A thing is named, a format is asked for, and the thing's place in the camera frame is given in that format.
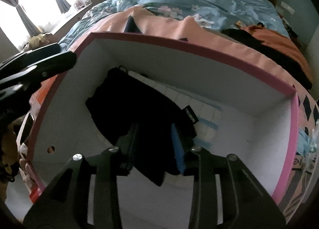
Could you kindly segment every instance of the wall socket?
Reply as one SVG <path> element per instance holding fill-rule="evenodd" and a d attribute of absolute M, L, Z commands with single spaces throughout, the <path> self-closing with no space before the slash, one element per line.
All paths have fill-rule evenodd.
<path fill-rule="evenodd" d="M 287 11 L 289 11 L 292 15 L 295 13 L 295 10 L 292 9 L 288 4 L 286 4 L 285 2 L 281 2 L 281 7 L 283 7 L 284 9 L 286 9 Z"/>

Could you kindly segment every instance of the metal rivet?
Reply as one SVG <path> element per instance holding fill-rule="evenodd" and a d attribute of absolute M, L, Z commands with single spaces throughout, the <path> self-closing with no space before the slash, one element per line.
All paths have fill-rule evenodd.
<path fill-rule="evenodd" d="M 200 152 L 203 148 L 201 146 L 193 146 L 190 150 L 192 152 Z"/>
<path fill-rule="evenodd" d="M 19 90 L 20 88 L 22 88 L 23 87 L 23 84 L 18 84 L 18 85 L 16 85 L 14 88 L 13 88 L 13 90 L 16 92 L 17 90 Z"/>
<path fill-rule="evenodd" d="M 237 161 L 238 157 L 236 154 L 229 154 L 228 159 L 231 161 Z"/>
<path fill-rule="evenodd" d="M 119 150 L 118 146 L 112 146 L 108 149 L 111 153 L 117 153 Z"/>
<path fill-rule="evenodd" d="M 82 157 L 83 157 L 82 154 L 75 154 L 75 155 L 73 155 L 73 160 L 79 161 L 82 159 Z"/>

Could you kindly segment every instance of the blue floral bedding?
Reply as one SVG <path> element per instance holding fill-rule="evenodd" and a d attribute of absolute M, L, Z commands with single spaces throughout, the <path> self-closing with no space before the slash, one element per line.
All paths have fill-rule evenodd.
<path fill-rule="evenodd" d="M 102 18 L 137 4 L 143 4 L 144 8 L 158 16 L 177 20 L 193 16 L 201 27 L 216 31 L 235 28 L 235 23 L 240 20 L 246 25 L 262 22 L 266 28 L 289 37 L 274 6 L 267 0 L 106 0 L 89 10 L 60 41 L 60 45 L 68 48 Z"/>

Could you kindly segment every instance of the light blue wall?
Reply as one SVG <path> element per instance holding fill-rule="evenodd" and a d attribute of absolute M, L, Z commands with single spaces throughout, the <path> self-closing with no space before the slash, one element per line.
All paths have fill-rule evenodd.
<path fill-rule="evenodd" d="M 295 10 L 294 15 L 284 10 L 284 16 L 298 34 L 299 39 L 309 44 L 319 22 L 319 14 L 311 0 L 277 0 L 277 6 L 280 5 L 281 1 L 284 1 Z"/>

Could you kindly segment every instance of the red object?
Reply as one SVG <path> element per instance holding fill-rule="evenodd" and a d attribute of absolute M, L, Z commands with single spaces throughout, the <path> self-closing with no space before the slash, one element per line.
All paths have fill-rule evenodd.
<path fill-rule="evenodd" d="M 33 188 L 32 192 L 29 196 L 33 204 L 37 201 L 37 199 L 41 195 L 41 193 L 42 193 L 42 191 L 38 187 Z"/>

